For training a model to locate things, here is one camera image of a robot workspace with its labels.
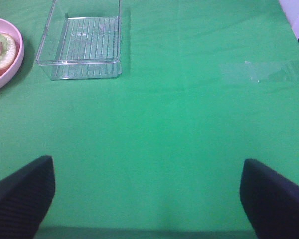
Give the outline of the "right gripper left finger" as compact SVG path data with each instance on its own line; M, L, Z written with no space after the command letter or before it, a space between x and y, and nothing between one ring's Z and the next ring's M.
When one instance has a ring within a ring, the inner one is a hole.
M41 156L0 180L0 239L32 239L55 195L51 156Z

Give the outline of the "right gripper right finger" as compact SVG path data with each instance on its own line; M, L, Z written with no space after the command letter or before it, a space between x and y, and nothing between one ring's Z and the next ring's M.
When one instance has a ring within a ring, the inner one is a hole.
M299 239L299 186L255 159L244 161L239 196L259 239Z

